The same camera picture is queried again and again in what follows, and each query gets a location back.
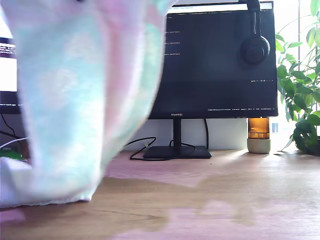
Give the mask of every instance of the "monitor base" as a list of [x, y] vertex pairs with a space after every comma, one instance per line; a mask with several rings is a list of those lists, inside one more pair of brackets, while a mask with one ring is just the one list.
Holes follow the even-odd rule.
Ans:
[[145, 159], [209, 159], [210, 152], [205, 146], [196, 146], [195, 150], [190, 146], [181, 146], [181, 152], [175, 152], [173, 146], [153, 146], [143, 155]]

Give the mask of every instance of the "headphone ear cup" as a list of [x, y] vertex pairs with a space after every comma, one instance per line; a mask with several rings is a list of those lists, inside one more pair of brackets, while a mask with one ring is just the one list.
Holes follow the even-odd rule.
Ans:
[[270, 44], [263, 36], [253, 36], [246, 39], [242, 45], [240, 54], [244, 62], [249, 65], [262, 63], [270, 53]]

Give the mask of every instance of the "headphones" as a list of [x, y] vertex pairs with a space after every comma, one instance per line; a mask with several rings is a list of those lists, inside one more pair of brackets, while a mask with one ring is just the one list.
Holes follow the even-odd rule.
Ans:
[[252, 14], [253, 29], [252, 36], [242, 43], [240, 54], [242, 60], [248, 65], [258, 65], [268, 57], [270, 44], [265, 37], [261, 36], [259, 0], [246, 0], [246, 5]]

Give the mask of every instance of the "black monitor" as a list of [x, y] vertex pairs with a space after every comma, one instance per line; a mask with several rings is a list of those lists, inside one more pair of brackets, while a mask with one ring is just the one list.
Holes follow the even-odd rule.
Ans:
[[145, 158], [209, 156], [204, 147], [193, 154], [182, 151], [181, 119], [278, 115], [273, 8], [272, 1], [261, 3], [261, 35], [268, 40], [270, 53], [254, 65], [241, 56], [242, 44], [253, 35], [255, 24], [245, 3], [175, 5], [169, 9], [162, 79], [149, 119], [174, 119], [178, 146], [152, 147]]
[[0, 114], [19, 114], [16, 46], [0, 7]]

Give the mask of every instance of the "wooden desk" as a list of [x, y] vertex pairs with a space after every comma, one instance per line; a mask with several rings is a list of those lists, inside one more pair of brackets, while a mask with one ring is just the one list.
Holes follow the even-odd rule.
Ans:
[[112, 161], [90, 203], [1, 212], [1, 240], [320, 240], [320, 158]]

